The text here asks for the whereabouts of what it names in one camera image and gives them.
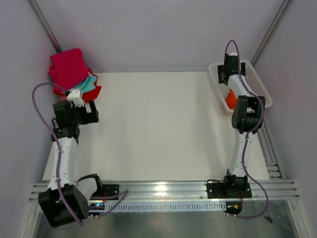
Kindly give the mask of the magenta t shirt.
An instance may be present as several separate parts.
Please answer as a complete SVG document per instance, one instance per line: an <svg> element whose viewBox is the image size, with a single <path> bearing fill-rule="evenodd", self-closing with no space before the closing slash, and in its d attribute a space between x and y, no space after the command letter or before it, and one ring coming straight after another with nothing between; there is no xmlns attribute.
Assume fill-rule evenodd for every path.
<svg viewBox="0 0 317 238"><path fill-rule="evenodd" d="M69 90L89 77L82 51L74 48L50 56L49 76L54 84Z"/></svg>

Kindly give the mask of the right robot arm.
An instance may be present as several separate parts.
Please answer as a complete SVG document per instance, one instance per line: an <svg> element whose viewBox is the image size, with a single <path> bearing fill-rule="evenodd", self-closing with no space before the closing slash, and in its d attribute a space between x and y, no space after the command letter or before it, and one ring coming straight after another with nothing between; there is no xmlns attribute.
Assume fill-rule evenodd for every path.
<svg viewBox="0 0 317 238"><path fill-rule="evenodd" d="M228 86L237 101L231 124L235 130L233 156L223 179L223 194L232 198L245 195L250 198L251 189L247 171L252 142L264 117L265 98L258 96L247 84L245 68L237 52L226 53L222 65L217 67L218 82Z"/></svg>

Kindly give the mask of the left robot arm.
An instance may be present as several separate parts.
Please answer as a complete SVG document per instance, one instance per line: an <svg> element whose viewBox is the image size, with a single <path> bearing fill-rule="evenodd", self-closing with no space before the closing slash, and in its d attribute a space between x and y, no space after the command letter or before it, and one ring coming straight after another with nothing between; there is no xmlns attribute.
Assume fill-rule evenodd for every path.
<svg viewBox="0 0 317 238"><path fill-rule="evenodd" d="M101 198L104 187L97 174L75 180L75 152L79 144L80 126L99 121L94 101L77 107L73 101L59 101L53 105L55 117L51 139L54 152L54 169L46 191L38 197L39 205L50 226L57 228L73 222L82 224L88 218L88 201Z"/></svg>

